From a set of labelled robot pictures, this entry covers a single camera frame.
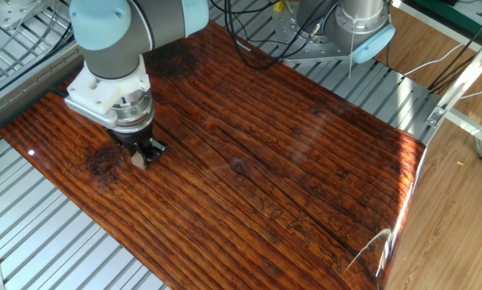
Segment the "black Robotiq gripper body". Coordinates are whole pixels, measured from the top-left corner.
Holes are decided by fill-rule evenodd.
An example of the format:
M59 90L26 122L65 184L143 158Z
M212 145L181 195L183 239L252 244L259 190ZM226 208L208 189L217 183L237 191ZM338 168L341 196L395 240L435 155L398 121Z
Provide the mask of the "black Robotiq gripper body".
M133 133L120 133L116 130L111 130L106 128L105 132L118 144L121 146L130 146L134 143L147 143L152 137L153 125L150 123L148 126L141 130L137 130Z

